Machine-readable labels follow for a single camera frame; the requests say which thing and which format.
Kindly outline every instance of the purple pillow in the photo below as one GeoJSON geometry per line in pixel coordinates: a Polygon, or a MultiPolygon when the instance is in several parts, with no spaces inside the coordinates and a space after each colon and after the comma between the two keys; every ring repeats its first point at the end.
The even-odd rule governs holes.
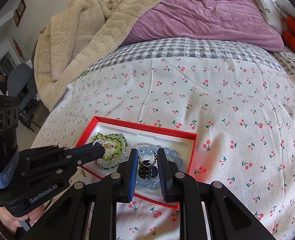
{"type": "Polygon", "coordinates": [[[242,41],[283,50],[254,0],[163,0],[133,26],[123,45],[164,38],[242,41]]]}

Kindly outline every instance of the beige blanket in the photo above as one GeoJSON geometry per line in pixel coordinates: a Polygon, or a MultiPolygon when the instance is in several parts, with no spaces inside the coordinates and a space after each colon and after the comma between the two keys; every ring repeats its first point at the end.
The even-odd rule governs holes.
{"type": "Polygon", "coordinates": [[[52,111],[67,85],[115,51],[137,20],[161,1],[100,2],[97,12],[94,0],[72,0],[65,12],[53,17],[39,38],[34,60],[35,81],[45,106],[52,111]],[[98,31],[104,17],[107,21],[98,31]]]}

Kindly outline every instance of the floor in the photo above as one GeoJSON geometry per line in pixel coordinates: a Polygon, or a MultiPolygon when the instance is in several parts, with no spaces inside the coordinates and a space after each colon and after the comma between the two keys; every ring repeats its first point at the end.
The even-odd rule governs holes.
{"type": "MultiPolygon", "coordinates": [[[[34,115],[34,118],[33,118],[34,122],[42,126],[44,122],[46,121],[47,117],[49,116],[49,111],[44,106],[43,103],[40,103],[40,105],[34,110],[33,115],[34,115]]],[[[35,140],[35,137],[40,131],[40,129],[37,128],[34,124],[31,124],[31,128],[34,130],[34,132],[26,128],[20,122],[18,123],[18,127],[16,129],[16,135],[17,135],[17,145],[18,145],[19,151],[23,151],[23,150],[31,148],[32,143],[35,140]]]]}

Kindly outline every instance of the framed picture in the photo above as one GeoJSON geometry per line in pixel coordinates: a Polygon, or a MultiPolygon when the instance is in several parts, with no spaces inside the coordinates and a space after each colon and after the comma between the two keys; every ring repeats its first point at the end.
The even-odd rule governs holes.
{"type": "Polygon", "coordinates": [[[26,9],[25,2],[24,2],[24,0],[21,0],[19,6],[17,8],[18,17],[22,18],[22,15],[23,15],[25,9],[26,9]]]}
{"type": "Polygon", "coordinates": [[[15,12],[14,12],[14,15],[13,15],[13,19],[14,19],[14,22],[15,22],[16,26],[18,27],[18,25],[20,24],[21,19],[18,16],[17,9],[15,9],[15,12]]]}

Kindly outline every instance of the white pillow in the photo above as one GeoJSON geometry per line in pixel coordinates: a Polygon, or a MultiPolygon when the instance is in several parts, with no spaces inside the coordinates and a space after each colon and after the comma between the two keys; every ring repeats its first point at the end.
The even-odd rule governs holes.
{"type": "Polygon", "coordinates": [[[295,18],[295,8],[289,0],[277,0],[275,3],[283,13],[295,18]]]}
{"type": "Polygon", "coordinates": [[[267,24],[273,27],[282,36],[283,26],[281,18],[283,12],[275,5],[273,0],[255,0],[267,24]]]}

